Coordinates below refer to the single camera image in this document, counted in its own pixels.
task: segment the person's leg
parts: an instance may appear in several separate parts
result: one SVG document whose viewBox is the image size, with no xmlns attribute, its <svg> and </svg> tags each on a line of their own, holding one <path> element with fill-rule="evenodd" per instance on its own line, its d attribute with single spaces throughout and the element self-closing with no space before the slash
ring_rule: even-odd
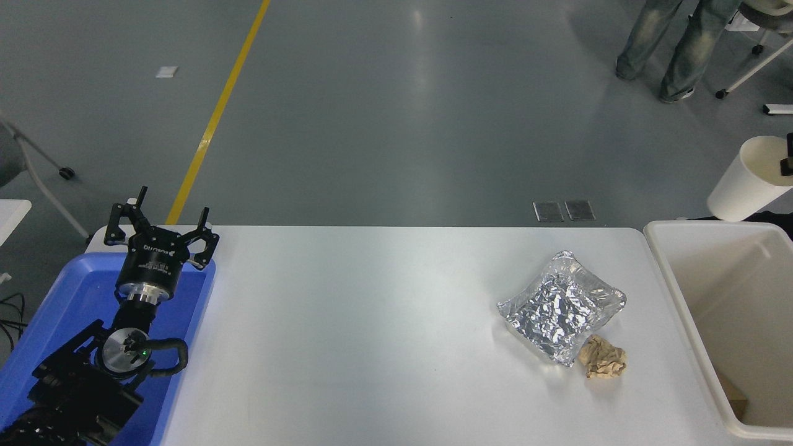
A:
<svg viewBox="0 0 793 446">
<path fill-rule="evenodd" d="M 705 73 L 718 37 L 740 3 L 741 0 L 699 2 L 661 81 L 661 100 L 675 101 L 694 88 Z"/>
<path fill-rule="evenodd" d="M 616 75 L 633 79 L 644 68 L 683 0 L 647 0 L 617 58 Z"/>
</svg>

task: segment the yellow floor line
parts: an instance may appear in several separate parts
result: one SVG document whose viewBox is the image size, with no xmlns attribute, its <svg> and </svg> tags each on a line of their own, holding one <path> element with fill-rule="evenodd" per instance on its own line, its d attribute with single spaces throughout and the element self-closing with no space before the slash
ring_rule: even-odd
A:
<svg viewBox="0 0 793 446">
<path fill-rule="evenodd" d="M 248 31 L 248 35 L 245 38 L 245 43 L 243 44 L 242 49 L 239 50 L 239 55 L 237 56 L 237 61 L 234 63 L 234 68 L 232 68 L 232 72 L 228 75 L 226 86 L 223 87 L 223 93 L 220 94 L 220 98 L 217 100 L 217 105 L 215 105 L 215 110 L 212 112 L 212 117 L 209 119 L 209 123 L 206 126 L 204 136 L 201 138 L 201 143 L 198 145 L 198 149 L 196 149 L 196 154 L 193 156 L 193 161 L 190 163 L 190 167 L 187 168 L 187 175 L 185 175 L 185 179 L 182 180 L 182 186 L 179 187 L 179 192 L 176 194 L 174 204 L 170 207 L 168 218 L 165 220 L 166 225 L 176 225 L 176 222 L 179 220 L 179 216 L 182 214 L 182 209 L 185 207 L 187 196 L 190 195 L 190 189 L 193 188 L 193 183 L 195 183 L 198 171 L 201 169 L 201 163 L 204 162 L 206 152 L 209 150 L 209 143 L 212 142 L 212 137 L 215 135 L 217 123 L 220 122 L 220 117 L 223 116 L 223 110 L 226 108 L 226 103 L 228 103 L 229 96 L 232 95 L 234 84 L 237 83 L 239 72 L 243 69 L 247 54 L 251 50 L 251 45 L 253 45 L 253 40 L 256 38 L 256 33 L 259 30 L 259 26 L 262 24 L 264 13 L 267 12 L 267 7 L 269 5 L 270 0 L 264 0 L 262 5 L 259 7 L 259 12 L 256 14 L 256 19 L 253 20 L 251 30 Z"/>
</svg>

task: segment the white plastic bin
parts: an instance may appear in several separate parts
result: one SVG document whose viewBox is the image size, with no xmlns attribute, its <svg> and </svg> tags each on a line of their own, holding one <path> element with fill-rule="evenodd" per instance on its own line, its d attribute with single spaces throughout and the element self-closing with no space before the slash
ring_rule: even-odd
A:
<svg viewBox="0 0 793 446">
<path fill-rule="evenodd" d="M 644 229 L 725 425 L 793 440 L 793 243 L 777 226 L 654 221 Z M 748 398 L 733 414 L 715 369 Z"/>
</svg>

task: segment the white table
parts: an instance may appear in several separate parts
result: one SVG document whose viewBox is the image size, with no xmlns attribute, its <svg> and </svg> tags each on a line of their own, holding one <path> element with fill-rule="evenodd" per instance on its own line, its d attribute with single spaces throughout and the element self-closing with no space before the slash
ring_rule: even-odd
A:
<svg viewBox="0 0 793 446">
<path fill-rule="evenodd" d="M 723 427 L 633 229 L 214 231 L 214 288 L 163 444 L 764 444 Z M 120 248 L 102 234 L 89 251 Z M 566 249 L 627 295 L 600 330 L 627 351 L 618 379 L 549 363 L 496 312 Z"/>
<path fill-rule="evenodd" d="M 0 199 L 0 245 L 6 242 L 29 210 L 28 200 Z"/>
</svg>

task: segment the crumpled brown paper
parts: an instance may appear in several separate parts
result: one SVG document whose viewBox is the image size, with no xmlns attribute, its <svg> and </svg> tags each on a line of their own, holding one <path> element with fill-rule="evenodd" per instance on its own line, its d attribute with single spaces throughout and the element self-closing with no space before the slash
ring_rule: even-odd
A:
<svg viewBox="0 0 793 446">
<path fill-rule="evenodd" d="M 578 353 L 578 360 L 587 368 L 587 378 L 614 378 L 624 371 L 627 355 L 604 338 L 592 335 Z"/>
</svg>

